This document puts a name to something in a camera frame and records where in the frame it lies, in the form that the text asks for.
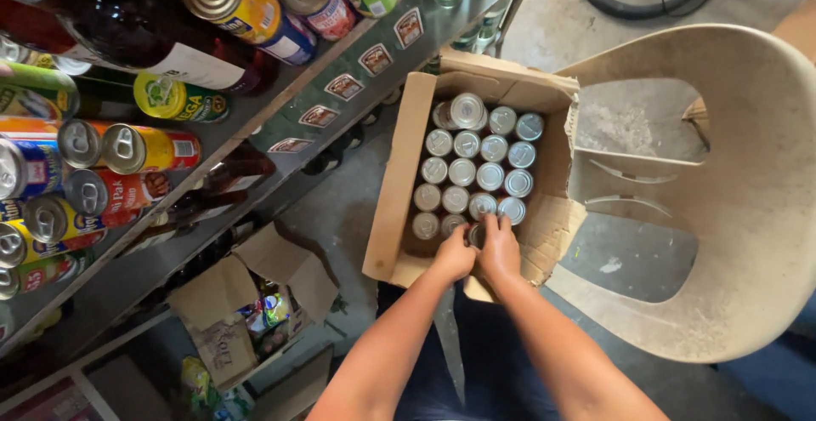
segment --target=person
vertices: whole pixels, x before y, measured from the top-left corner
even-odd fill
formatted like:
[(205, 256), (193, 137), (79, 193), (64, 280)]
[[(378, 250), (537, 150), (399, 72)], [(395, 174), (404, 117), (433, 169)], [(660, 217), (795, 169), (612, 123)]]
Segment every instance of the person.
[[(490, 214), (484, 225), (482, 250), (466, 245), (467, 225), (441, 244), (431, 267), (355, 343), (307, 420), (668, 419), (589, 335), (521, 276), (510, 220), (499, 222)], [(463, 405), (432, 316), (443, 293), (476, 260), (504, 307), (465, 299), (457, 283)], [(380, 287), (378, 297), (386, 292)]]

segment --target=hand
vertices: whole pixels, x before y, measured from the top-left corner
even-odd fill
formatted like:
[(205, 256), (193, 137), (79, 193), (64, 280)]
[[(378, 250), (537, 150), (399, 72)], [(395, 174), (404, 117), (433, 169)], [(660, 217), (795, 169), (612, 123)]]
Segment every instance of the hand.
[(468, 225), (464, 223), (454, 229), (450, 237), (445, 239), (445, 242), (439, 246), (436, 258), (430, 268), (435, 272), (442, 273), (445, 279), (450, 282), (467, 276), (470, 270), (473, 269), (476, 256), (479, 254), (479, 249), (467, 247), (464, 244), (464, 231), (467, 228)]
[(497, 217), (488, 213), (483, 224), (487, 236), (479, 253), (479, 264), (487, 281), (495, 285), (497, 280), (521, 278), (521, 250), (511, 229), (510, 217), (503, 216), (499, 225)]

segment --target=dark pants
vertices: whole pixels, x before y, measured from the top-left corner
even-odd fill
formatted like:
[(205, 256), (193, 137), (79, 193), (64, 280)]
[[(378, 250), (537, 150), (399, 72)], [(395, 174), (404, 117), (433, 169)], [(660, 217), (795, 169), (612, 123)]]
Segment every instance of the dark pants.
[[(380, 282), (377, 316), (403, 292)], [(468, 299), (462, 282), (457, 282), (454, 316), (459, 327), (466, 405), (456, 396), (439, 334), (431, 325), (394, 420), (557, 420), (556, 406), (504, 307)]]

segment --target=chair backrest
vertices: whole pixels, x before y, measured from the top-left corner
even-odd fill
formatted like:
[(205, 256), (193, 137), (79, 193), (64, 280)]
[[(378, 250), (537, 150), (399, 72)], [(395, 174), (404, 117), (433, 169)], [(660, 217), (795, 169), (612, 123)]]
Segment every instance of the chair backrest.
[(778, 337), (816, 287), (813, 63), (759, 30), (698, 25), (648, 35), (557, 74), (582, 88), (688, 82), (708, 107), (711, 152), (695, 164), (575, 149), (569, 193), (588, 211), (697, 236), (694, 266), (674, 297), (631, 299), (561, 266), (547, 286), (628, 343), (675, 361), (727, 361)]

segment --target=floor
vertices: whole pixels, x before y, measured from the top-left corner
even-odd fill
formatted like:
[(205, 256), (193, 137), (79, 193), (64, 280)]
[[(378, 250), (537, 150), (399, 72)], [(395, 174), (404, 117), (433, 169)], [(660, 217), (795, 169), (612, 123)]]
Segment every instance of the floor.
[[(710, 0), (689, 17), (631, 23), (605, 17), (585, 0), (525, 0), (507, 33), (501, 57), (543, 71), (557, 71), (670, 26), (726, 22), (772, 30), (800, 1)], [(691, 87), (678, 81), (635, 80), (587, 88), (581, 92), (578, 144), (604, 151), (700, 160), (705, 155), (703, 145), (680, 122), (683, 111), (696, 97)], [(342, 296), (349, 301), (347, 316), (331, 316), (333, 324), (350, 337), (334, 337), (337, 353), (348, 349), (353, 337), (374, 319), (375, 284), (362, 276), (360, 267), (391, 145), (391, 129), (383, 131), (368, 139), (279, 218), (293, 234), (308, 235), (319, 246), (340, 282)], [(590, 214), (561, 264), (608, 289), (659, 302), (682, 285), (696, 250), (696, 239), (690, 234)], [(541, 292), (589, 333), (671, 419), (782, 418), (708, 366), (680, 364), (644, 353), (602, 329), (546, 286)], [(455, 356), (451, 360), (456, 374)], [(274, 378), (267, 375), (261, 380)]]

